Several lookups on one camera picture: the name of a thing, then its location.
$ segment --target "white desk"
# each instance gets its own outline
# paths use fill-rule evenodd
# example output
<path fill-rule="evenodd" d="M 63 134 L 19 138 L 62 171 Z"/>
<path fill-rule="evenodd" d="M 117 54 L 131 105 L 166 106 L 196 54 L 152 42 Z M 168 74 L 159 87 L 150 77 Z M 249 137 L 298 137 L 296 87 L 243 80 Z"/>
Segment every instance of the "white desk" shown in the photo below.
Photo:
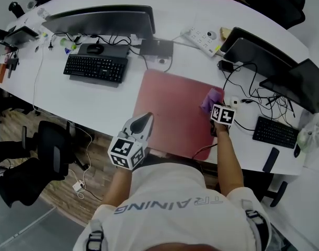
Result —
<path fill-rule="evenodd" d="M 195 24 L 217 29 L 239 26 L 263 38 L 297 62 L 309 57 L 308 49 L 292 34 L 260 13 L 232 0 L 53 0 L 44 4 L 50 14 L 57 14 L 78 8 L 110 5 L 139 4 L 150 5 L 154 11 L 156 37 L 172 39 L 179 35 L 183 28 Z M 37 10 L 26 13 L 14 24 L 26 23 L 28 27 L 39 26 L 43 21 L 37 16 Z M 35 53 L 37 42 L 28 44 L 19 52 L 20 66 L 12 73 L 10 79 L 4 78 L 0 87 L 11 94 L 29 102 L 33 102 L 33 87 L 42 61 L 42 50 Z M 134 110 L 135 102 L 145 71 L 144 61 L 131 54 L 125 81 L 118 88 L 86 84 L 71 81 L 63 75 L 67 55 L 58 46 L 53 51 L 44 47 L 43 61 L 36 82 L 34 104 L 55 115 L 79 123 L 88 128 L 108 135 L 116 135 Z M 174 46 L 174 59 L 170 73 L 196 79 L 222 87 L 224 77 L 217 68 L 220 57 L 208 58 L 200 50 L 183 45 Z M 150 68 L 166 69 L 149 62 Z M 248 90 L 253 72 L 242 69 L 232 76 L 232 81 L 243 85 Z M 254 86 L 263 79 L 256 77 Z M 241 90 L 228 83 L 226 94 L 244 98 Z M 287 114 L 288 121 L 298 124 L 301 108 L 293 105 L 296 120 Z M 257 105 L 240 107 L 237 120 L 247 128 L 254 128 L 257 116 L 260 115 Z M 261 171 L 272 145 L 255 142 L 251 133 L 233 126 L 231 129 L 235 152 L 243 169 Z M 280 155 L 272 170 L 273 173 L 299 175 L 304 162 L 304 155 L 297 159 L 293 150 L 278 148 Z M 216 163 L 216 148 L 211 152 L 209 162 Z"/>

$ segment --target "wooden floor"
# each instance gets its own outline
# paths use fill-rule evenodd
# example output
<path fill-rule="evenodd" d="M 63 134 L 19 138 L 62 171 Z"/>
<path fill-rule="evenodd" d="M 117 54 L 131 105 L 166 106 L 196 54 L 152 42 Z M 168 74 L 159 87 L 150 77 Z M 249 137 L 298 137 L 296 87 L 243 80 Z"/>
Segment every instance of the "wooden floor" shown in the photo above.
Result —
<path fill-rule="evenodd" d="M 22 126 L 26 126 L 28 136 L 32 136 L 38 131 L 39 123 L 42 120 L 57 123 L 63 127 L 66 126 L 66 121 L 62 119 L 47 117 L 44 114 L 36 116 L 34 112 L 23 115 L 18 111 L 4 111 L 3 114 L 5 117 L 1 117 L 0 141 L 21 141 Z M 107 155 L 111 137 L 87 128 L 82 127 L 82 129 L 95 135 L 93 143 L 88 148 L 92 166 L 85 175 L 86 187 L 97 197 L 102 198 L 116 170 Z M 78 129 L 71 129 L 71 134 L 74 138 L 76 156 L 82 163 L 89 163 L 86 155 L 89 136 Z M 37 157 L 37 154 L 31 152 L 31 157 Z M 22 163 L 22 160 L 25 161 L 26 159 L 11 160 L 11 163 L 16 166 Z M 4 161 L 2 164 L 8 166 L 8 161 Z M 77 179 L 83 178 L 83 171 L 75 164 L 70 165 L 69 169 L 75 171 Z M 204 176 L 207 187 L 214 189 L 218 182 L 217 178 L 210 174 L 205 174 Z M 66 176 L 64 181 L 50 182 L 41 196 L 73 217 L 73 219 L 87 223 L 100 205 L 100 201 L 87 191 L 84 192 L 84 199 L 78 198 L 72 188 L 75 183 L 75 176 L 69 171 L 69 175 Z"/>

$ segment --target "purple cloth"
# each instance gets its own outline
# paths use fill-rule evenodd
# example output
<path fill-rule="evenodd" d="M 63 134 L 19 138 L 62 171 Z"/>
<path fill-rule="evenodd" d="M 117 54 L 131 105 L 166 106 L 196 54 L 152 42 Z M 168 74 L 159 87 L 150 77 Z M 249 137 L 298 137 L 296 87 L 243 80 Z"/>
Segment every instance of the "purple cloth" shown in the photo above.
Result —
<path fill-rule="evenodd" d="M 208 92 L 206 98 L 203 100 L 202 104 L 200 105 L 200 108 L 205 113 L 210 113 L 213 109 L 214 104 L 219 102 L 219 100 L 221 100 L 221 93 L 212 88 Z"/>

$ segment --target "black keyboard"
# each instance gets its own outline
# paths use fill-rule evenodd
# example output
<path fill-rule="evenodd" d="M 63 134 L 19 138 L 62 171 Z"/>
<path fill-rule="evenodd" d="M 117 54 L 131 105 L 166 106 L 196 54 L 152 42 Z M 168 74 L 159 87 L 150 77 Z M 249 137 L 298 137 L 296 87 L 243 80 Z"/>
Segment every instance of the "black keyboard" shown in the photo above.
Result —
<path fill-rule="evenodd" d="M 299 130 L 282 123 L 258 117 L 253 140 L 293 149 L 297 142 Z"/>
<path fill-rule="evenodd" d="M 122 83 L 127 63 L 126 58 L 71 54 L 63 74 Z"/>

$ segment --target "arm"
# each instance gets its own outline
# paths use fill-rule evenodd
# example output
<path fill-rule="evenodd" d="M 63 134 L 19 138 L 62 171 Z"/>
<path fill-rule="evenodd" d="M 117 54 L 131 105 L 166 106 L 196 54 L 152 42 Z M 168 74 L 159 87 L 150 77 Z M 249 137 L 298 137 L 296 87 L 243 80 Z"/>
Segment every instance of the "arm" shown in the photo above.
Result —
<path fill-rule="evenodd" d="M 221 193 L 227 196 L 232 190 L 244 187 L 240 164 L 226 127 L 215 123 L 218 135 L 218 178 Z"/>
<path fill-rule="evenodd" d="M 129 198 L 132 183 L 132 171 L 119 167 L 101 204 L 118 207 Z"/>

